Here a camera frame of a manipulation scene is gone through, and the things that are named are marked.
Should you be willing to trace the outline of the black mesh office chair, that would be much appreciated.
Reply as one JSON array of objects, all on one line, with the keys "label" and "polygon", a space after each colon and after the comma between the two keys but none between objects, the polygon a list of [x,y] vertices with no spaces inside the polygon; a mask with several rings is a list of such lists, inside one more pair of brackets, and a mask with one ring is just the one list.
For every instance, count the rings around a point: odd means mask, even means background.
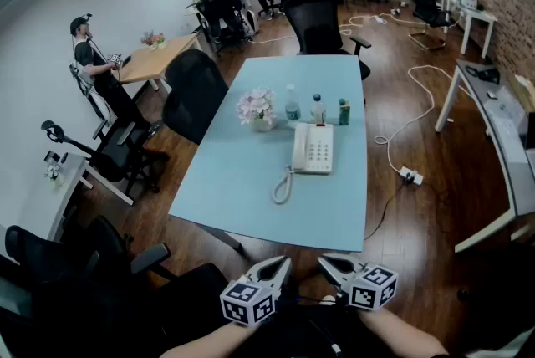
[{"label": "black mesh office chair", "polygon": [[199,49],[177,55],[165,79],[171,90],[162,110],[164,124],[199,145],[227,94],[226,82],[216,63]]}]

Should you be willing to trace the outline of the clear bottle dark cap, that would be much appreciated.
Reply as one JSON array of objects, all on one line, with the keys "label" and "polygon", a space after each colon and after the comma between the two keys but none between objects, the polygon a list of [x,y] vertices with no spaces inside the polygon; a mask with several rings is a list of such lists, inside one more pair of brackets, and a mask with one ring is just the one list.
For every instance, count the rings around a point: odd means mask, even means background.
[{"label": "clear bottle dark cap", "polygon": [[311,116],[312,122],[316,125],[324,125],[326,123],[326,110],[320,94],[313,96]]}]

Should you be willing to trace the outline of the white corded desk telephone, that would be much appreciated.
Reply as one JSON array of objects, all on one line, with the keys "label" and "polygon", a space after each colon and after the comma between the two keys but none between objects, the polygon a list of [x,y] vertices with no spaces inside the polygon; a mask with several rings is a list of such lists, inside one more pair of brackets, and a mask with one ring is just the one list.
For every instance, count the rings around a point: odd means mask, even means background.
[{"label": "white corded desk telephone", "polygon": [[332,125],[308,124],[307,163],[304,174],[328,175],[333,168],[334,128]]}]

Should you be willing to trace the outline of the grey desk white legs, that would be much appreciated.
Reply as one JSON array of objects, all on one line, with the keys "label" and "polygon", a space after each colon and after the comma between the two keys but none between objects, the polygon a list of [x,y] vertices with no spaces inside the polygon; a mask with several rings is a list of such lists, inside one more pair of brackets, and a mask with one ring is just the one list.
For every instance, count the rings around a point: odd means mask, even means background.
[{"label": "grey desk white legs", "polygon": [[449,118],[460,84],[464,84],[469,95],[474,99],[496,150],[506,184],[509,208],[479,232],[458,243],[455,246],[456,253],[461,253],[489,238],[519,217],[535,216],[535,155],[528,155],[514,123],[496,115],[492,99],[487,96],[487,91],[496,93],[503,85],[511,91],[512,88],[504,79],[500,81],[500,84],[493,84],[472,77],[466,72],[466,66],[477,69],[492,68],[491,65],[461,59],[456,61],[455,72],[435,125],[435,132],[442,131]]}]

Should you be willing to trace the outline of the person's left forearm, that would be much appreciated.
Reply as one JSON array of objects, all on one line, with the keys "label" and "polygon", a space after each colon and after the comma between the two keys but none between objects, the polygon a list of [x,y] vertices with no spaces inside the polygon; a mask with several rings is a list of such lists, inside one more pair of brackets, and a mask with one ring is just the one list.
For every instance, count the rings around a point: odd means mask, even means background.
[{"label": "person's left forearm", "polygon": [[218,328],[209,335],[171,348],[163,353],[160,358],[228,358],[256,331],[257,327],[246,327],[237,323],[230,323]]}]

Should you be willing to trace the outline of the white side table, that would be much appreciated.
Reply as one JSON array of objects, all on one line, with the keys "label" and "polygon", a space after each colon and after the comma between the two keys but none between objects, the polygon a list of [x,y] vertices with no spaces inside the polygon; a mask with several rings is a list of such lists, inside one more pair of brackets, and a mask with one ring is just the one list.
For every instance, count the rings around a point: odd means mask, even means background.
[{"label": "white side table", "polygon": [[446,0],[446,6],[449,9],[454,8],[455,10],[458,10],[460,13],[462,13],[462,17],[465,19],[465,27],[461,43],[461,54],[466,53],[466,48],[471,33],[472,22],[476,20],[487,25],[486,36],[481,49],[481,59],[485,59],[487,57],[488,49],[492,39],[492,31],[494,28],[494,24],[497,21],[496,17],[486,11],[471,10],[470,8],[462,7],[462,5],[457,0]]}]

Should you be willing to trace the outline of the black reclining office chair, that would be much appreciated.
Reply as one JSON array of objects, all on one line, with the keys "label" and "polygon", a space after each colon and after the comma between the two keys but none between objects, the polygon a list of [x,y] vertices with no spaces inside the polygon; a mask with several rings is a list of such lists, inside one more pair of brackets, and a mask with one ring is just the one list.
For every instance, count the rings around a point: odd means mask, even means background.
[{"label": "black reclining office chair", "polygon": [[156,175],[149,172],[159,162],[169,160],[162,151],[145,148],[150,130],[135,122],[116,120],[107,133],[103,132],[102,122],[93,137],[100,139],[100,144],[93,149],[65,135],[64,130],[51,120],[41,125],[41,130],[48,138],[57,143],[68,143],[89,156],[89,165],[109,182],[126,180],[125,195],[129,196],[135,181],[143,179],[153,192],[160,191]]}]

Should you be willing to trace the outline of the person's black clothing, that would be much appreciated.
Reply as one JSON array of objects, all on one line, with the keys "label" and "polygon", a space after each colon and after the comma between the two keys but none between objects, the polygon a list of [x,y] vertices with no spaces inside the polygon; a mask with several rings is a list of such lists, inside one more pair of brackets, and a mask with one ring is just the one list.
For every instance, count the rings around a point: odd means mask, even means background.
[{"label": "person's black clothing", "polygon": [[[392,355],[392,350],[361,321],[358,308],[342,307],[335,298],[324,296],[314,306],[285,304],[272,318],[261,323],[257,331],[228,358],[324,358],[333,356],[329,345],[306,320],[320,320],[329,328],[343,352],[343,358],[381,358]],[[224,325],[206,331],[201,327],[193,339],[197,340]]]}]

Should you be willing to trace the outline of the pink flower bouquet in vase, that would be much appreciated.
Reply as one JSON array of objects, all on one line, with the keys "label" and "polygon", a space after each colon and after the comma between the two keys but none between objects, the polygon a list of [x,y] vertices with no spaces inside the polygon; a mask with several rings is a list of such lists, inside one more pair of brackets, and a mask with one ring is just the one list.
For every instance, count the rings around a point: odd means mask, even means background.
[{"label": "pink flower bouquet in vase", "polygon": [[237,102],[237,117],[242,125],[251,125],[255,131],[268,132],[276,123],[273,108],[274,92],[256,88],[240,96]]}]

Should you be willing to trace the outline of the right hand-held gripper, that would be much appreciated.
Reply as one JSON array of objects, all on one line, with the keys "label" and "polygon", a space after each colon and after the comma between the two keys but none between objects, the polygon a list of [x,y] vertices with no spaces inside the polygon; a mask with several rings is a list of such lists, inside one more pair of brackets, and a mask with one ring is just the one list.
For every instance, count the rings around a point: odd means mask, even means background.
[{"label": "right hand-held gripper", "polygon": [[[358,257],[325,253],[318,267],[339,293],[348,295],[348,304],[364,310],[378,310],[395,296],[398,274],[378,264],[363,263]],[[348,282],[348,268],[362,268]]]}]

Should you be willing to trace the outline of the cardboard box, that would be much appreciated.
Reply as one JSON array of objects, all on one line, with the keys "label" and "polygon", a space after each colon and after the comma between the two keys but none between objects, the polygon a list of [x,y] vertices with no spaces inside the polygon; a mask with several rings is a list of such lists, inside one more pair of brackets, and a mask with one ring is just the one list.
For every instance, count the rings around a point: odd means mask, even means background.
[{"label": "cardboard box", "polygon": [[507,76],[509,84],[518,102],[529,115],[535,113],[535,84],[526,77],[519,74],[509,74]]}]

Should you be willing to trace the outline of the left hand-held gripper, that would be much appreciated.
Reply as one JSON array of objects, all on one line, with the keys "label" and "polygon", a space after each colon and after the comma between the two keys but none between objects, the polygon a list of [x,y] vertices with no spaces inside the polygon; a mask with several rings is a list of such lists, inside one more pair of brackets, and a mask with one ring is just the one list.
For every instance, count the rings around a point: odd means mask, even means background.
[{"label": "left hand-held gripper", "polygon": [[231,282],[220,294],[222,313],[228,320],[258,326],[273,316],[279,290],[288,282],[291,258],[277,256],[256,263],[249,273]]}]

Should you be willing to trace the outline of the black cantilever chair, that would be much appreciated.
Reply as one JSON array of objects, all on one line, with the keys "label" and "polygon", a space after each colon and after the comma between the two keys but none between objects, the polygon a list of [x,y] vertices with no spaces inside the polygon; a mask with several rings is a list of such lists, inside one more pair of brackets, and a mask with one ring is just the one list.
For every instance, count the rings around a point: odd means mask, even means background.
[{"label": "black cantilever chair", "polygon": [[[415,0],[415,10],[413,16],[420,19],[424,23],[422,31],[417,33],[410,33],[408,37],[421,48],[435,51],[443,49],[446,46],[446,35],[450,27],[451,10],[444,10],[437,6],[436,0]],[[429,28],[444,28],[445,37],[439,39],[439,44],[436,46],[427,46],[420,41],[421,37],[425,37]]]}]

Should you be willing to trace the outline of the orange pink flower pot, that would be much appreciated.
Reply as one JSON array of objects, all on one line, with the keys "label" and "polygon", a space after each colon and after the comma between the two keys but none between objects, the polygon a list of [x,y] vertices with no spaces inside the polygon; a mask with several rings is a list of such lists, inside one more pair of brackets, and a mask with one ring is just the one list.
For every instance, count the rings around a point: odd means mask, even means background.
[{"label": "orange pink flower pot", "polygon": [[153,31],[144,32],[140,42],[150,51],[163,49],[167,45],[165,35],[163,33],[154,33]]}]

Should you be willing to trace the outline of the small white flower pot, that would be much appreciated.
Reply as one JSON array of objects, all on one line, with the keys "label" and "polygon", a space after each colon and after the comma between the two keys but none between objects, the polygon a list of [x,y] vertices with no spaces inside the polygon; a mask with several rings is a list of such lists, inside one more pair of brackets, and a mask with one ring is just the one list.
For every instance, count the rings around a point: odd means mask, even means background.
[{"label": "small white flower pot", "polygon": [[54,188],[60,188],[64,184],[63,168],[57,163],[50,163],[47,166],[44,177]]}]

